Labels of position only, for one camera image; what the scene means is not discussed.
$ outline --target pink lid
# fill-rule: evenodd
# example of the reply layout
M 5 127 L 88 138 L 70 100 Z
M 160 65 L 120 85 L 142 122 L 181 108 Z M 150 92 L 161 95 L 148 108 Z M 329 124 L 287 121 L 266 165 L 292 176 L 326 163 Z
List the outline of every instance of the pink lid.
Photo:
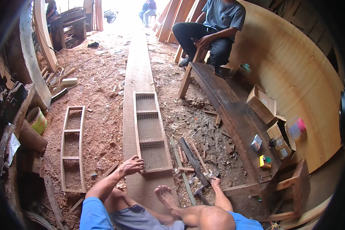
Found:
M 305 132 L 307 130 L 307 128 L 305 127 L 304 121 L 302 118 L 299 118 L 297 120 L 297 125 L 299 127 L 299 130 L 301 131 L 301 133 Z

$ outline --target curved plywood panel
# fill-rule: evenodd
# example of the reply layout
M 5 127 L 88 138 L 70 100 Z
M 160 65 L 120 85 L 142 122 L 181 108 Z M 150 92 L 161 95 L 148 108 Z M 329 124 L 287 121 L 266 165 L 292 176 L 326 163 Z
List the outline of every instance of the curved plywood panel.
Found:
M 249 2 L 226 67 L 248 63 L 248 76 L 277 99 L 277 114 L 301 117 L 307 134 L 297 141 L 294 159 L 306 158 L 313 172 L 340 148 L 338 108 L 341 80 L 319 48 L 299 29 Z

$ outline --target bench top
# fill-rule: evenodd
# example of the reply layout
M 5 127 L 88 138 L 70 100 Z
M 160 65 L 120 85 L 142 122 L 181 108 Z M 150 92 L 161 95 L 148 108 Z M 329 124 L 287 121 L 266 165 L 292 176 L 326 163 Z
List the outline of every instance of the bench top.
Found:
M 248 173 L 247 184 L 258 183 L 262 190 L 268 182 L 260 182 L 259 172 L 268 169 L 259 166 L 261 155 L 271 157 L 272 178 L 281 166 L 281 160 L 275 149 L 268 148 L 270 137 L 267 134 L 268 125 L 247 105 L 246 100 L 253 88 L 247 81 L 234 80 L 234 78 L 221 78 L 214 73 L 213 66 L 190 62 L 191 77 L 193 77 L 215 107 L 220 115 L 235 147 L 243 161 L 245 170 Z M 262 145 L 256 152 L 251 143 L 254 136 L 258 134 L 262 139 Z

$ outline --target green bucket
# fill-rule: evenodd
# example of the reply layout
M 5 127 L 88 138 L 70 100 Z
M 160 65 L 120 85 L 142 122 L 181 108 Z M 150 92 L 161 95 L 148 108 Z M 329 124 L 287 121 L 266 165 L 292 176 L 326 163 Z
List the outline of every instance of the green bucket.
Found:
M 45 131 L 47 126 L 47 120 L 45 116 L 43 116 L 43 113 L 41 112 L 41 109 L 39 107 L 33 108 L 27 115 L 27 122 L 39 133 L 42 135 L 42 133 Z

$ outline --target right hand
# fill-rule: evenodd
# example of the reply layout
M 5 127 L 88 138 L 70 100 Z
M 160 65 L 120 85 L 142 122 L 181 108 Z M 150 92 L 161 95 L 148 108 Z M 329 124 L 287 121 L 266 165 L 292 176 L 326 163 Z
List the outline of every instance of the right hand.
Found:
M 125 161 L 120 167 L 119 170 L 123 173 L 124 176 L 133 175 L 134 173 L 140 173 L 143 170 L 145 160 L 139 159 L 137 155 L 134 155 L 127 161 Z

